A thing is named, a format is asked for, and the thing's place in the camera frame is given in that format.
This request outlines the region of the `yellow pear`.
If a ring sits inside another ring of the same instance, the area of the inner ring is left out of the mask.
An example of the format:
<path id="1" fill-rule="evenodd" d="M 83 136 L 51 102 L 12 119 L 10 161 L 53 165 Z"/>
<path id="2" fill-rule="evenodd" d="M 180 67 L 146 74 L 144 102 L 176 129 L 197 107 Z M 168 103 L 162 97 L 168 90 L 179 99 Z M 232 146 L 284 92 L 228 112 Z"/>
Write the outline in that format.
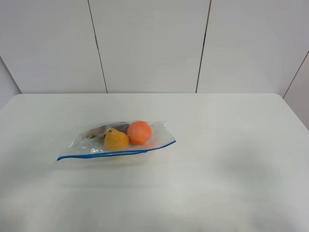
<path id="1" fill-rule="evenodd" d="M 105 134 L 104 146 L 108 151 L 124 150 L 129 146 L 129 138 L 125 133 L 110 128 Z"/>

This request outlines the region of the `orange fruit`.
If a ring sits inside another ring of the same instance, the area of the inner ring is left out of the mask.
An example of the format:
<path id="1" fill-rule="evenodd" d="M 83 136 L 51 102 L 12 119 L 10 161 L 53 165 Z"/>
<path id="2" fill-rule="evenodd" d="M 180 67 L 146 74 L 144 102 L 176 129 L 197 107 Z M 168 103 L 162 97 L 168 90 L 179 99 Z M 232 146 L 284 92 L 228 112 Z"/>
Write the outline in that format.
<path id="1" fill-rule="evenodd" d="M 136 121 L 129 125 L 127 135 L 132 144 L 143 145 L 150 140 L 152 129 L 147 122 Z"/>

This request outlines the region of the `clear zip bag blue seal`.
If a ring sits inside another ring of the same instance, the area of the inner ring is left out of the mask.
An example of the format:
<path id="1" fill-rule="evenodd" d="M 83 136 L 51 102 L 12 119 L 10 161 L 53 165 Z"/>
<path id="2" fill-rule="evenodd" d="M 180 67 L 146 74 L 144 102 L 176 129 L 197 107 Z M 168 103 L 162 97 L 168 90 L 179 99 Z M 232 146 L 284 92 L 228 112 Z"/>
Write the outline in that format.
<path id="1" fill-rule="evenodd" d="M 150 151 L 165 148 L 176 142 L 172 134 L 166 129 L 165 122 L 147 122 L 152 129 L 152 136 L 150 140 L 143 145 L 134 145 L 129 141 L 129 146 L 124 150 L 108 151 L 105 149 L 105 138 L 97 136 L 95 138 L 87 138 L 86 130 L 74 139 L 68 148 L 61 153 L 57 160 L 64 159 L 94 159 L 94 158 L 106 158 L 106 157 L 118 157 L 118 156 L 130 156 Z"/>

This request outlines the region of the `dark purple eggplant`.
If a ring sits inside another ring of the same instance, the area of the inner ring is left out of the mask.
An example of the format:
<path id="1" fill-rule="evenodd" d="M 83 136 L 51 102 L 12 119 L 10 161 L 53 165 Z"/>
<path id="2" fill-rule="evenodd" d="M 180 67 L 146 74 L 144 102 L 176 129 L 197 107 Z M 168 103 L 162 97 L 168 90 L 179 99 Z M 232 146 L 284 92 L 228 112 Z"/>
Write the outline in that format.
<path id="1" fill-rule="evenodd" d="M 93 128 L 89 131 L 87 131 L 85 133 L 85 136 L 87 138 L 95 138 L 97 136 L 100 136 L 100 137 L 103 137 L 105 138 L 105 134 L 106 132 L 113 128 L 113 129 L 116 129 L 117 131 L 120 131 L 124 134 L 127 134 L 127 129 L 129 127 L 129 124 L 128 123 L 125 123 L 125 122 L 118 122 L 118 123 L 112 123 L 112 124 L 106 124 L 106 125 L 103 125 L 103 126 L 99 126 L 97 128 Z"/>

